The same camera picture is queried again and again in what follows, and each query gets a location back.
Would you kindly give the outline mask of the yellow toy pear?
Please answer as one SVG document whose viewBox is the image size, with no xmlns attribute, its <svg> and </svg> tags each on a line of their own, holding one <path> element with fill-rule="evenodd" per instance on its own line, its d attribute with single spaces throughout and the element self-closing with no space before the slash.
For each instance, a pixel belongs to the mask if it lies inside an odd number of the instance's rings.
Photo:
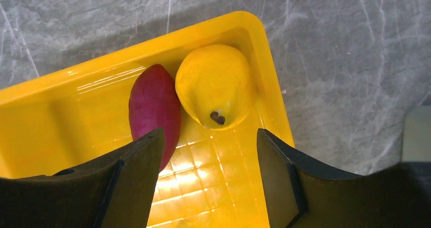
<svg viewBox="0 0 431 228">
<path fill-rule="evenodd" d="M 221 44 L 191 51 L 176 73 L 175 90 L 190 117 L 216 131 L 244 121 L 257 95 L 246 56 Z"/>
</svg>

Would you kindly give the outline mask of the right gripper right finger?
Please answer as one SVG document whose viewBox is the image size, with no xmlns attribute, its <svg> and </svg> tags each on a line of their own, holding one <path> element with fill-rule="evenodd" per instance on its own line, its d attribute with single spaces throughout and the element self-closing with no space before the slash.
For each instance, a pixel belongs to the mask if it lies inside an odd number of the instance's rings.
<svg viewBox="0 0 431 228">
<path fill-rule="evenodd" d="M 263 128 L 257 154 L 270 227 L 430 227 L 429 162 L 400 162 L 362 176 Z"/>
</svg>

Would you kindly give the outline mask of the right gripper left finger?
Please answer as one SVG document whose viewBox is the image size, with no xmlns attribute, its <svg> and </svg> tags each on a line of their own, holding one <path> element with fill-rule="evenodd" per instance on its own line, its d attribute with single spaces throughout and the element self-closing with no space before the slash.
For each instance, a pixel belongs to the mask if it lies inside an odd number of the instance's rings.
<svg viewBox="0 0 431 228">
<path fill-rule="evenodd" d="M 1 179 L 1 227 L 146 227 L 165 147 L 157 128 L 52 175 Z"/>
</svg>

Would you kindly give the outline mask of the purple toy eggplant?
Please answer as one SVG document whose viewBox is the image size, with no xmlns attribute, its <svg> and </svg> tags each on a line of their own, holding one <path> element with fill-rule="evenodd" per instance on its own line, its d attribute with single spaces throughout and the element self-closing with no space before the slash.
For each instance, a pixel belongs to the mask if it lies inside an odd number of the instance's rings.
<svg viewBox="0 0 431 228">
<path fill-rule="evenodd" d="M 164 129 L 162 171 L 176 149 L 181 129 L 181 104 L 175 82 L 162 65 L 150 66 L 136 79 L 129 98 L 129 125 L 133 140 L 153 129 Z"/>
</svg>

